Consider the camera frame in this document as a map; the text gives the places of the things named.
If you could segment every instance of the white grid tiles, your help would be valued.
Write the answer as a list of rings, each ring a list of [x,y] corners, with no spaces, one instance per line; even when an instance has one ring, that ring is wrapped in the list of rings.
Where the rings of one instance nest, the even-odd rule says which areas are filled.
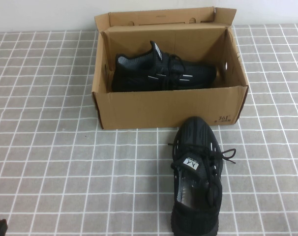
[[[212,129],[221,236],[298,236],[298,24],[235,26],[250,91]],[[104,131],[95,31],[0,33],[0,218],[8,235],[170,236],[177,129]]]

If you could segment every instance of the shoelace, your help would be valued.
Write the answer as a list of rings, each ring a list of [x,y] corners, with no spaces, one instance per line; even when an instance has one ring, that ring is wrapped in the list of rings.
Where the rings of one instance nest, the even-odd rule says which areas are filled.
[[[181,66],[183,66],[183,71],[175,71],[172,69],[173,67],[173,62],[174,61],[180,62]],[[183,74],[186,72],[185,65],[182,61],[182,59],[175,55],[175,54],[170,54],[169,55],[169,60],[168,60],[168,73],[166,77],[163,79],[162,82],[162,90],[174,90],[178,87],[178,82],[180,79],[183,77]]]
[[[170,146],[173,146],[173,149],[177,148],[178,145],[177,144],[168,144]],[[229,157],[224,156],[223,154],[228,153],[233,151],[232,155]],[[233,158],[236,154],[236,149],[232,148],[223,152],[218,152],[218,151],[213,151],[210,150],[208,147],[203,146],[203,145],[194,145],[194,144],[181,144],[180,147],[178,147],[178,156],[181,157],[183,156],[185,153],[188,152],[192,152],[197,154],[199,157],[202,158],[203,160],[203,164],[205,166],[206,169],[206,173],[207,173],[207,181],[208,181],[208,191],[212,188],[212,185],[216,185],[218,188],[218,184],[216,182],[214,182],[211,178],[210,175],[217,175],[218,174],[218,170],[215,167],[215,159],[223,159],[226,161],[230,161],[232,163],[235,164],[234,161],[230,160],[231,158]]]

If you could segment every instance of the shoe box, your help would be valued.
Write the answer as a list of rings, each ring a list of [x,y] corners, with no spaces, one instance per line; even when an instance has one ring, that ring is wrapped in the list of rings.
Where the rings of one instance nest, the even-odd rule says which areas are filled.
[[[233,38],[236,10],[192,8],[110,12],[95,17],[99,30],[92,98],[103,129],[177,127],[188,117],[207,124],[234,124],[242,111],[248,80]],[[150,50],[150,40],[182,60],[217,67],[211,88],[112,92],[116,54]]]

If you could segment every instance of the box lid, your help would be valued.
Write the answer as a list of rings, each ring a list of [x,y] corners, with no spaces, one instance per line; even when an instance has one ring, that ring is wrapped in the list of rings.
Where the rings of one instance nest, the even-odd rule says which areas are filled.
[[[112,26],[140,26],[169,23],[215,22],[227,26],[232,24],[236,9],[203,7],[157,11],[110,12],[95,16],[99,31]]]

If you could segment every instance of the shoe label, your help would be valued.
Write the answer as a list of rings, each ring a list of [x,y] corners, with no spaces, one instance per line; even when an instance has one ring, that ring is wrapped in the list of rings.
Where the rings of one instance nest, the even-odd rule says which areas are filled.
[[[159,54],[159,57],[160,57],[160,60],[162,60],[162,54],[160,52],[160,49],[158,47],[158,45],[156,43],[154,43],[154,46],[155,46],[155,50],[157,51],[157,53]]]
[[[196,160],[191,159],[191,158],[186,158],[185,161],[183,162],[183,164],[193,168],[194,170],[197,170],[197,167],[199,166],[199,164],[197,163]]]

